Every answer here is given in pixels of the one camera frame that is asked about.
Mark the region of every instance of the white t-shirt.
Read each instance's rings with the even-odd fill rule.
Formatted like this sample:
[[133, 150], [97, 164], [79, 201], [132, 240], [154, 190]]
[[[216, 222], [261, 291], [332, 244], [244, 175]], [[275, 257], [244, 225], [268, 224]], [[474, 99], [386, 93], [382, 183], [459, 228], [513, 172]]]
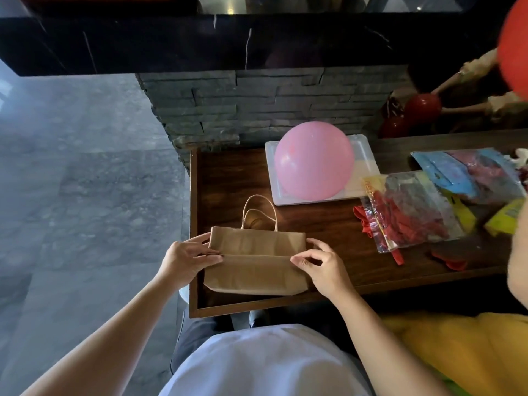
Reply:
[[209, 338], [160, 396], [372, 396], [352, 360], [302, 325], [233, 331]]

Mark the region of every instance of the stone brick wall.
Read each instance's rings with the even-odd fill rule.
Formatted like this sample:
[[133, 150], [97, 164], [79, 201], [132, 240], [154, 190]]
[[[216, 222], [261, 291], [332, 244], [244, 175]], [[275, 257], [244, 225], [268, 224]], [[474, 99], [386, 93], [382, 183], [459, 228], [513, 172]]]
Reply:
[[405, 65], [141, 73], [137, 78], [186, 167], [190, 147], [262, 146], [309, 120], [361, 133], [387, 95], [410, 84]]

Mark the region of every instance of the hand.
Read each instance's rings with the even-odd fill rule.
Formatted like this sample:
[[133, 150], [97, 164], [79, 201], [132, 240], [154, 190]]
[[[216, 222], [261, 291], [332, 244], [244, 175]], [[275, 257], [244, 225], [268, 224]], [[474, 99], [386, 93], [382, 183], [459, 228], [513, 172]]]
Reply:
[[[343, 260], [332, 248], [321, 240], [307, 239], [306, 241], [321, 250], [306, 250], [294, 255], [290, 260], [295, 266], [310, 275], [317, 290], [334, 304], [342, 293], [355, 293]], [[306, 260], [307, 257], [320, 260], [322, 264], [316, 266]]]
[[162, 266], [156, 278], [168, 281], [176, 289], [191, 283], [194, 277], [206, 266], [223, 261], [219, 251], [211, 250], [207, 244], [211, 233], [204, 233], [185, 242], [174, 242], [165, 253]]

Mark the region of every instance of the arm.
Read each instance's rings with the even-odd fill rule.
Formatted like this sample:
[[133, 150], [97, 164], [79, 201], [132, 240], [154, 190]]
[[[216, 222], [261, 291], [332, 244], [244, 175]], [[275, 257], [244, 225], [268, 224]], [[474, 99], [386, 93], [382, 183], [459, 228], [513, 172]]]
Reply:
[[[307, 250], [291, 258], [313, 279], [319, 292], [343, 316], [348, 333], [378, 396], [449, 396], [444, 384], [430, 372], [381, 322], [352, 286], [343, 261], [326, 244], [308, 242], [321, 250]], [[305, 258], [321, 260], [316, 266]]]
[[513, 296], [528, 308], [528, 203], [524, 203], [519, 213], [511, 243], [508, 287]]
[[37, 379], [23, 396], [121, 395], [156, 325], [176, 290], [220, 255], [201, 242], [209, 234], [174, 242], [162, 266], [126, 306]]

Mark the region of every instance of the wooden table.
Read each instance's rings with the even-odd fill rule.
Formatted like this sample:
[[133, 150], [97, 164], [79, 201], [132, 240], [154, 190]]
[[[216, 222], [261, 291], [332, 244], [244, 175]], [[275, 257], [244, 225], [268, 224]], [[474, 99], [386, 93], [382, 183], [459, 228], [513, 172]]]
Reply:
[[[381, 173], [418, 169], [412, 151], [495, 147], [504, 153], [528, 147], [528, 130], [442, 134], [371, 142]], [[242, 207], [253, 194], [271, 199], [266, 156], [263, 148], [191, 155], [191, 236], [208, 232], [211, 226], [240, 227]], [[479, 234], [470, 245], [456, 242], [423, 244], [402, 249], [403, 266], [390, 253], [378, 253], [374, 241], [362, 233], [353, 214], [358, 199], [277, 207], [279, 229], [305, 232], [307, 237], [330, 244], [345, 262], [352, 283], [360, 293], [382, 292], [412, 286], [505, 272], [509, 242], [493, 244]], [[471, 260], [468, 269], [451, 271], [429, 253], [431, 247], [463, 250]], [[203, 272], [190, 288], [189, 315], [208, 317], [252, 309], [287, 306], [321, 299], [314, 289], [295, 296], [266, 297], [215, 293], [203, 286]]]

